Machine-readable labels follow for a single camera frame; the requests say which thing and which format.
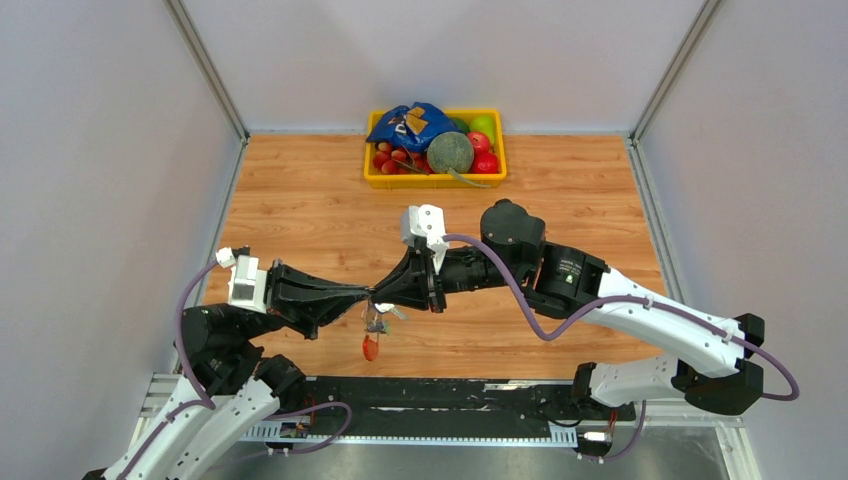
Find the red handled key ring holder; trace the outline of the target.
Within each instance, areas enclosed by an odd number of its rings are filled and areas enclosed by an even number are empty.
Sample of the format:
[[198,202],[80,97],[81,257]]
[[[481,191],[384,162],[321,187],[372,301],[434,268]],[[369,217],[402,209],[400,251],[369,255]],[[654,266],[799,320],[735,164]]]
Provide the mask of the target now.
[[392,303],[374,303],[368,301],[362,313],[364,322],[364,338],[362,341],[362,353],[366,361],[373,362],[377,359],[380,351],[380,337],[388,335],[383,333],[384,323],[390,324],[390,318],[407,320],[408,315],[397,305]]

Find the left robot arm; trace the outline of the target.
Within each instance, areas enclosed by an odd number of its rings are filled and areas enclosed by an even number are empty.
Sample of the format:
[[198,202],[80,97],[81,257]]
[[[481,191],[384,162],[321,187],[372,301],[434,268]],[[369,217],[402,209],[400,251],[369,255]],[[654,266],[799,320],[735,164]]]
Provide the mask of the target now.
[[291,329],[306,339],[358,303],[367,286],[338,283],[292,269],[270,270],[239,249],[215,265],[230,271],[228,297],[214,305],[178,303],[175,347],[182,375],[152,424],[111,466],[88,479],[198,479],[253,426],[280,420],[294,435],[313,427],[316,412],[351,407],[306,394],[306,376],[282,355],[267,357],[253,339]]

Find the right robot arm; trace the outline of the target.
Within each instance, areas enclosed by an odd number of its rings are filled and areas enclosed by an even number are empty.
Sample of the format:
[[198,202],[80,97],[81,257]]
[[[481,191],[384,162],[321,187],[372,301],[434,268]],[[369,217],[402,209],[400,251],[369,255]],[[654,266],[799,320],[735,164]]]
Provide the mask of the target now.
[[761,318],[718,317],[651,291],[603,260],[549,242],[545,222],[507,199],[489,207],[475,238],[450,235],[432,205],[401,218],[407,252],[374,289],[376,304],[440,313],[453,293],[508,287],[545,341],[585,322],[636,337],[658,354],[623,364],[587,362],[573,377],[571,403],[584,417],[608,407],[681,398],[720,415],[744,413],[764,395],[752,361]]

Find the yellow plastic bin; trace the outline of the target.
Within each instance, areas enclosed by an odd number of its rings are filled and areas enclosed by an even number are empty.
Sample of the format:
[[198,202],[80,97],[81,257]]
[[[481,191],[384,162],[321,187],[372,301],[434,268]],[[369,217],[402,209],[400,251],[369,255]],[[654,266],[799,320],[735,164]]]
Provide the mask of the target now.
[[[495,139],[491,142],[493,154],[498,159],[498,171],[493,174],[464,174],[468,181],[480,184],[482,188],[499,186],[508,175],[506,160],[503,122],[501,113],[496,108],[446,108],[449,117],[461,118],[468,124],[478,116],[490,116],[495,127]],[[456,180],[450,174],[393,174],[385,175],[373,164],[377,148],[372,142],[364,145],[364,160],[362,166],[363,178],[375,189],[408,189],[408,188],[472,188],[472,185]]]

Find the bunch of red fruits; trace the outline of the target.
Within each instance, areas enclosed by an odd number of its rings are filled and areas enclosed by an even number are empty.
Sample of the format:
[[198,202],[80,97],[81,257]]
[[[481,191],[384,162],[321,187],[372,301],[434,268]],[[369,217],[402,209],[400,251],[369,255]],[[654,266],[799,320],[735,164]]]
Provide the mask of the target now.
[[381,174],[430,175],[434,173],[422,153],[411,152],[404,147],[394,147],[389,142],[377,142],[374,148],[372,165]]

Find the green melon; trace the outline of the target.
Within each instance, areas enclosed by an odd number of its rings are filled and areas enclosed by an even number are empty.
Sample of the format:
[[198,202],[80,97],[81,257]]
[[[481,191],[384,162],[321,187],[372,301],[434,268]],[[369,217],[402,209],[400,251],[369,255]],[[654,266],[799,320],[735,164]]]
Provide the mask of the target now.
[[436,136],[426,151],[427,163],[436,174],[446,174],[454,180],[476,188],[490,185],[475,182],[465,177],[474,160],[471,141],[461,132],[445,132]]

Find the red tomato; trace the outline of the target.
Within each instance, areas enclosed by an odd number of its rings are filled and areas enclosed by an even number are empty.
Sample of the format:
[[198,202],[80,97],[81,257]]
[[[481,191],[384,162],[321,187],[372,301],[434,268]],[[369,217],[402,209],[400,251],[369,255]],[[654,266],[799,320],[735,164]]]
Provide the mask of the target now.
[[479,152],[472,162],[471,174],[495,175],[500,172],[498,157],[492,152]]

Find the blue snack bag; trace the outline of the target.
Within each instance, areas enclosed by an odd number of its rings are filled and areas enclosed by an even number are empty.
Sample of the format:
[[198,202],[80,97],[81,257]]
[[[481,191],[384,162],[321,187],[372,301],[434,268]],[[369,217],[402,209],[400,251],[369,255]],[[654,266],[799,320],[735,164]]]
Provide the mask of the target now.
[[400,105],[379,114],[366,137],[368,143],[387,142],[394,147],[423,152],[443,133],[461,129],[440,108],[426,102]]

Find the red apple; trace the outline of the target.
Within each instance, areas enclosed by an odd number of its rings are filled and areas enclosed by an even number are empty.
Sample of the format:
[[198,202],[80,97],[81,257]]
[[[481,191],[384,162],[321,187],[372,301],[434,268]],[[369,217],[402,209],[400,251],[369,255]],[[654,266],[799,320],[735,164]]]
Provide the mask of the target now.
[[471,131],[467,134],[475,155],[490,153],[492,151],[492,143],[488,135],[480,131]]

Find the green apple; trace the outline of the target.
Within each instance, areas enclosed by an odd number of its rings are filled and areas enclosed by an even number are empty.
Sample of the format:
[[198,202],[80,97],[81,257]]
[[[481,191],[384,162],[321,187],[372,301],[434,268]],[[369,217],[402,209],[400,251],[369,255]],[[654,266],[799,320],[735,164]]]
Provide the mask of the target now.
[[469,128],[472,132],[484,134],[491,144],[494,144],[497,140],[497,122],[492,115],[474,117],[469,122]]

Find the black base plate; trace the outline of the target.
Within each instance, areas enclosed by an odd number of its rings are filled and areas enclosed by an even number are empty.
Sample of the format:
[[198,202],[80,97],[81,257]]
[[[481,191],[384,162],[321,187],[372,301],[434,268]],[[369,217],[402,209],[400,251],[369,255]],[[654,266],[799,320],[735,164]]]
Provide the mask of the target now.
[[284,393],[280,410],[312,406],[309,433],[343,438],[529,440],[637,417],[631,404],[581,400],[562,380],[309,377]]

